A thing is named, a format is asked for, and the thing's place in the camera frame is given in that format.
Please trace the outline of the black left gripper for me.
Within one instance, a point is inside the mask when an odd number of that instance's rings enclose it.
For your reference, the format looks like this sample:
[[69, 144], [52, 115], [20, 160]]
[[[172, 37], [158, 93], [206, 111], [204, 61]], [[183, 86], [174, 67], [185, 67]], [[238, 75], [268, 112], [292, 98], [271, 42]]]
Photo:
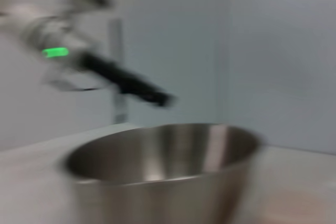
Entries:
[[108, 62], [99, 56], [86, 52], [83, 54], [83, 67], [105, 80], [115, 84], [121, 93], [141, 96], [141, 98], [158, 107], [168, 107], [175, 96], [158, 88], [147, 89], [144, 83], [131, 72], [114, 62]]

